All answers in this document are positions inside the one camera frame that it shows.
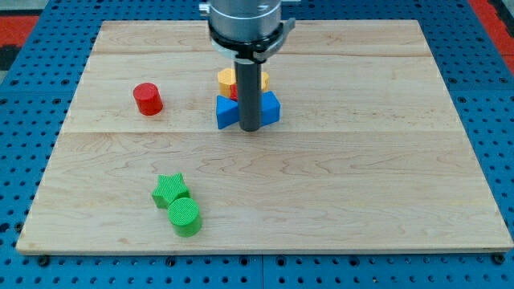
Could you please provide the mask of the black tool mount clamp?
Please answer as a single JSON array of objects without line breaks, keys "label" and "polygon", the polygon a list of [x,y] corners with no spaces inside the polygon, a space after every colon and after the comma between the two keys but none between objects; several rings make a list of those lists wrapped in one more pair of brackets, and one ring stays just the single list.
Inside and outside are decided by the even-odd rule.
[{"label": "black tool mount clamp", "polygon": [[209,25],[213,48],[222,56],[240,64],[263,64],[285,44],[290,31],[296,27],[296,19],[280,22],[269,35],[250,42],[228,39]]}]

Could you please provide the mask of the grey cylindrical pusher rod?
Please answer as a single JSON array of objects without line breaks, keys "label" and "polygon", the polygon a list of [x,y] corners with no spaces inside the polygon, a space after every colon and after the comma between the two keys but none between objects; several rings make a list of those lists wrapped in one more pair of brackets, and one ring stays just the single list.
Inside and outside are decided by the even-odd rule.
[{"label": "grey cylindrical pusher rod", "polygon": [[246,132],[261,126],[261,65],[235,63],[239,127]]}]

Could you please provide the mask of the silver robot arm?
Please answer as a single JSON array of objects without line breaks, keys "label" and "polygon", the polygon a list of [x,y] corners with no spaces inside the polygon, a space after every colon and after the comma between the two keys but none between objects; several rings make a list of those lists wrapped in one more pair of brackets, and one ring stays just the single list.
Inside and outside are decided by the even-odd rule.
[{"label": "silver robot arm", "polygon": [[296,20],[283,21],[280,0],[209,0],[198,5],[216,51],[231,59],[239,97],[239,127],[262,125],[262,65],[278,53]]}]

